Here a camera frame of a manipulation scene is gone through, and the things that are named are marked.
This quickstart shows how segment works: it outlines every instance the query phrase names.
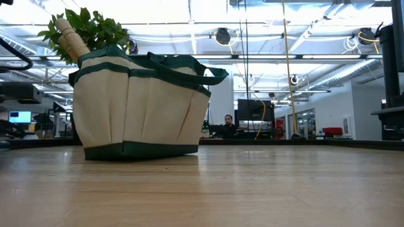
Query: computer monitor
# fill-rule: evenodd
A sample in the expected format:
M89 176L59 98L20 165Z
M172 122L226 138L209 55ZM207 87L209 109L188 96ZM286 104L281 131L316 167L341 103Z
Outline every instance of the computer monitor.
M15 124L31 123L31 111L10 111L8 120Z
M238 120L263 120L271 122L274 119L274 106L269 100L238 100Z

